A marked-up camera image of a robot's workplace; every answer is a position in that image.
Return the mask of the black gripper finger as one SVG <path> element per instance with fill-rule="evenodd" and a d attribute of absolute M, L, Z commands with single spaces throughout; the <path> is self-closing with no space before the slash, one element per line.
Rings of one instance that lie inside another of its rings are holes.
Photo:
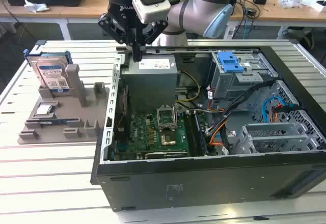
<path fill-rule="evenodd" d="M 159 20 L 149 24 L 143 24 L 139 21 L 139 61 L 142 60 L 146 44 L 152 44 L 167 27 L 167 20 Z"/>
<path fill-rule="evenodd" d="M 98 25 L 108 33 L 115 41 L 125 44 L 132 51 L 135 62 L 139 61 L 139 43 L 137 40 L 137 27 L 132 22 L 134 16 L 126 12 L 106 12 L 101 15 Z"/>

